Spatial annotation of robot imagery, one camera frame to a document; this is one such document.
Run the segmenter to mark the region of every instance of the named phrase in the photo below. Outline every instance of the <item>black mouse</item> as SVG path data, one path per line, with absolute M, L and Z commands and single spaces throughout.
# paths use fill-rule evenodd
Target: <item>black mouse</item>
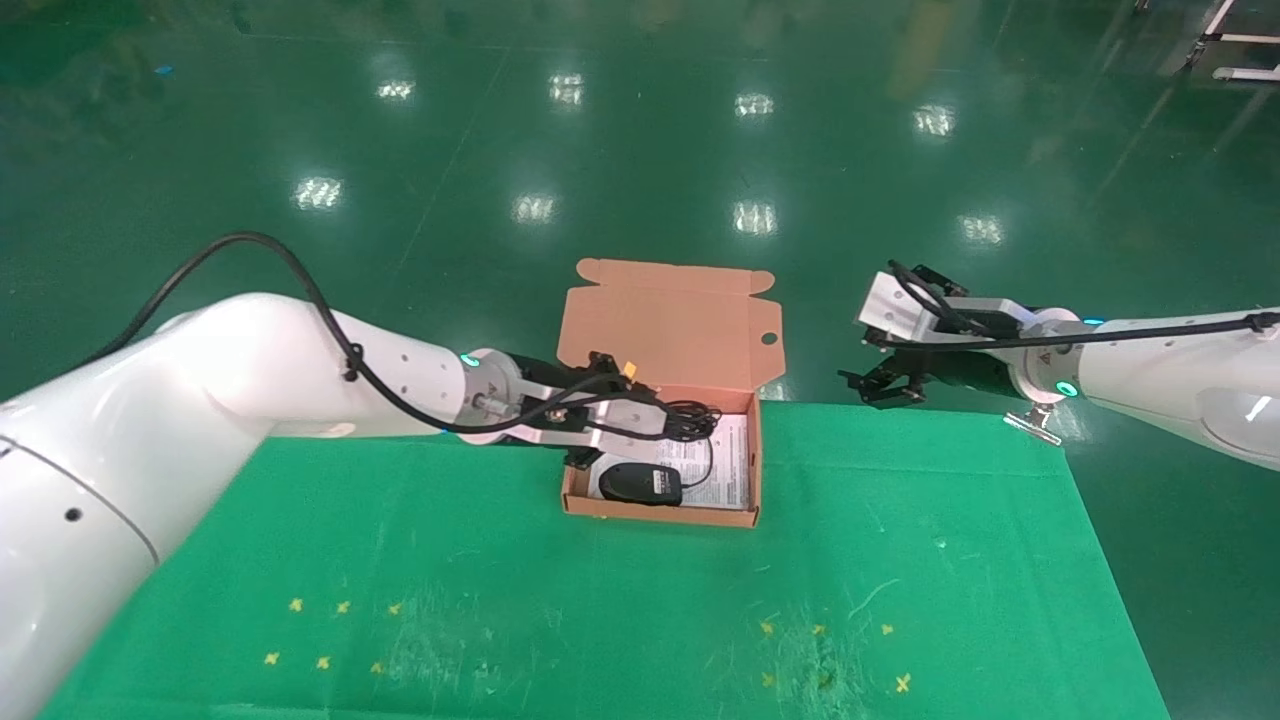
M 675 468 L 620 462 L 600 473 L 600 495 L 639 505 L 680 505 L 685 493 Z

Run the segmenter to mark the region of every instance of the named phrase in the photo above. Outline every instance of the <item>green mat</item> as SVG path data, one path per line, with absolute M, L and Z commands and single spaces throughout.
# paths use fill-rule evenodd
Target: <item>green mat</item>
M 755 530 L 567 516 L 547 450 L 269 443 L 44 717 L 1167 717 L 1060 451 L 764 427 Z

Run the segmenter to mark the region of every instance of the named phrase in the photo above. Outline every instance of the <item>metal frame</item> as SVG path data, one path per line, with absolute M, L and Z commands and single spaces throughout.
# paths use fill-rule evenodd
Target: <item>metal frame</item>
M 1220 32 L 1222 23 L 1226 20 L 1226 14 L 1231 12 L 1231 6 L 1235 5 L 1235 0 L 1222 0 L 1219 5 L 1217 12 L 1213 13 L 1213 18 L 1210 19 L 1208 24 L 1204 26 L 1204 32 L 1196 40 L 1196 45 L 1192 46 L 1190 53 L 1187 54 L 1187 61 L 1183 68 L 1189 69 L 1199 61 L 1204 50 L 1208 49 L 1210 42 L 1242 42 L 1245 45 L 1280 45 L 1280 36 L 1274 35 L 1238 35 L 1229 32 Z M 1280 82 L 1280 65 L 1270 70 L 1253 69 L 1253 68 L 1217 68 L 1213 70 L 1213 79 L 1243 79 L 1254 82 Z

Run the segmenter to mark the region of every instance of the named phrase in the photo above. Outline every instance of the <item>black cable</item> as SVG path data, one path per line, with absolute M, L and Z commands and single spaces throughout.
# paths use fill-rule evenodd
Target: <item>black cable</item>
M 641 405 L 652 405 L 660 409 L 667 414 L 667 425 L 663 428 L 662 433 L 639 433 L 635 430 L 628 430 L 626 428 L 618 428 L 613 425 L 602 425 L 599 423 L 593 423 L 590 420 L 582 424 L 589 428 L 596 428 L 602 430 L 608 430 L 616 436 L 628 437 L 632 439 L 645 439 L 645 441 L 658 441 L 658 439 L 672 439 L 676 442 L 694 442 L 699 439 L 707 439 L 713 432 L 716 432 L 716 424 L 719 423 L 721 411 L 712 407 L 704 402 L 698 402 L 696 400 L 673 400 L 669 404 L 650 396 L 635 396 L 632 393 L 613 392 L 613 393 L 600 393 L 593 397 L 584 397 L 580 400 L 568 400 L 557 405 L 557 410 L 572 410 L 575 407 L 581 407 L 584 405 L 594 405 L 596 402 L 603 402 L 605 400 L 630 400 L 632 402 L 639 402 Z
M 936 318 L 947 320 L 956 328 L 966 328 L 978 336 L 991 334 L 991 331 L 978 320 L 961 315 L 955 307 L 951 306 L 950 302 L 947 302 L 947 299 L 943 297 L 941 292 L 934 290 L 933 286 L 924 282 L 911 270 L 908 270 L 906 265 L 899 263 L 897 260 L 890 260 L 888 268 L 890 272 L 893 273 L 893 279 L 897 281 L 899 287 L 902 288 L 902 292 L 910 295 L 911 300 L 919 302 L 920 306 L 932 313 Z M 932 301 L 922 297 L 915 290 L 916 287 L 927 292 Z
M 1151 340 L 1158 337 L 1187 337 L 1197 334 L 1229 333 L 1234 331 L 1262 332 L 1280 323 L 1280 313 L 1252 313 L 1238 320 L 1220 320 L 1198 325 L 1176 325 L 1165 328 L 1140 328 L 1134 331 L 1114 331 L 1089 334 L 1061 334 L 1044 337 L 1019 337 L 1010 340 L 979 340 L 972 342 L 911 342 L 882 341 L 878 347 L 891 350 L 928 350 L 931 352 L 963 352 L 966 350 L 1004 350 L 1010 347 L 1055 347 L 1060 345 L 1091 345 L 1097 342 L 1120 342 L 1126 340 Z
M 712 445 L 712 438 L 707 438 L 707 471 L 703 473 L 701 479 L 689 483 L 687 486 L 680 486 L 684 489 L 695 488 L 707 482 L 712 477 L 712 468 L 716 466 L 716 446 Z
M 280 241 L 275 240 L 269 234 L 248 232 L 248 231 L 241 231 L 225 234 L 215 240 L 209 245 L 209 247 L 205 247 L 204 250 L 193 255 L 191 259 L 188 259 L 186 263 L 179 265 L 178 269 L 174 270 L 172 275 L 169 275 L 169 279 L 166 279 L 164 284 L 160 286 L 160 290 L 157 290 L 150 299 L 147 299 L 142 309 L 138 310 L 137 315 L 133 316 L 128 327 L 124 328 L 124 332 L 116 336 L 115 340 L 113 340 L 111 342 L 102 346 L 102 348 L 91 355 L 83 363 L 77 365 L 77 368 L 82 368 L 96 360 L 101 360 L 102 357 L 106 357 L 108 355 L 111 355 L 125 347 L 134 337 L 137 337 L 138 332 L 141 332 L 143 325 L 146 325 L 147 322 L 152 318 L 152 315 L 155 315 L 156 310 L 160 309 L 160 305 L 165 301 L 165 299 L 168 299 L 169 295 L 173 293 L 174 288 L 177 288 L 184 279 L 187 279 L 187 277 L 196 268 L 198 268 L 205 260 L 207 260 L 215 252 L 230 245 L 236 245 L 238 242 L 259 245 L 275 252 L 276 256 L 279 256 L 280 260 L 283 260 L 284 264 L 289 266 L 289 270 L 293 273 L 293 277 L 297 278 L 297 281 L 302 284 L 302 290 L 306 293 L 307 300 L 310 300 L 311 304 L 315 305 L 316 313 L 319 313 L 320 315 L 320 320 L 329 331 L 329 334 L 333 336 L 334 342 L 338 343 L 338 347 L 339 350 L 342 350 L 342 355 L 347 359 L 349 368 L 360 373 L 360 375 L 369 382 L 369 384 L 378 392 L 378 395 L 383 396 L 383 398 L 390 402 L 397 410 L 438 430 L 445 430 L 456 434 L 485 434 L 485 433 L 498 433 L 503 430 L 509 430 L 511 428 L 524 425 L 530 420 L 541 418 L 549 410 L 558 409 L 562 404 L 564 404 L 568 400 L 570 396 L 572 396 L 576 392 L 582 392 L 591 386 L 607 382 L 623 382 L 630 384 L 631 382 L 630 378 L 626 378 L 625 375 L 621 374 L 603 374 L 603 375 L 593 375 L 589 378 L 584 378 L 582 380 L 579 380 L 568 386 L 567 388 L 557 392 L 556 395 L 548 397 L 543 402 L 526 410 L 518 416 L 512 418 L 509 420 L 503 420 L 500 423 L 493 423 L 489 425 L 457 425 L 447 420 L 440 420 L 439 418 L 428 415 L 426 413 L 422 413 L 417 407 L 410 405 L 392 388 L 387 387 L 387 383 L 384 383 L 381 378 L 379 378 L 367 365 L 365 365 L 365 360 L 361 352 L 356 350 L 355 345 L 351 342 L 351 338 L 348 338 L 347 333 L 342 329 L 342 325 L 338 324 L 338 319 L 334 316 L 333 309 L 329 306 L 329 301 L 325 300 L 324 293 L 320 292 L 320 287 L 311 277 L 311 273 L 307 272 L 307 269 L 302 265 L 302 261 L 298 260 L 297 255 L 294 255 L 293 251 L 291 251 L 288 247 L 284 246 L 284 243 L 282 243 Z M 639 402 L 645 402 L 648 400 L 658 402 L 655 398 L 649 398 L 648 396 L 641 396 L 641 395 L 628 395 L 626 396 L 626 398 Z M 600 401 L 602 400 L 596 398 L 582 398 L 582 401 L 579 401 L 573 406 L 590 405 L 593 402 L 600 402 Z M 672 424 L 672 421 L 673 421 L 672 416 L 671 414 L 668 414 L 668 427 Z M 677 424 L 684 424 L 686 420 L 677 418 L 675 421 Z M 611 428 L 608 425 L 598 425 L 594 423 L 591 424 L 591 427 L 611 433 L 622 434 L 618 428 Z M 627 437 L 634 437 L 635 434 L 636 433 L 630 433 Z M 644 439 L 666 439 L 666 438 L 667 436 L 652 437 Z

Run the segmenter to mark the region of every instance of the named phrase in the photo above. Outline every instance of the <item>metal bracket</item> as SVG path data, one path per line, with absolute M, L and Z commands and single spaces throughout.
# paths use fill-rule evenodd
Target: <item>metal bracket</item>
M 1053 405 L 1044 402 L 1037 402 L 1032 405 L 1032 409 L 1021 415 L 1014 415 L 1012 413 L 1005 413 L 1005 423 L 1023 430 L 1024 433 L 1042 439 L 1053 447 L 1062 446 L 1062 438 L 1044 429 L 1048 423 L 1048 416 L 1053 414 Z

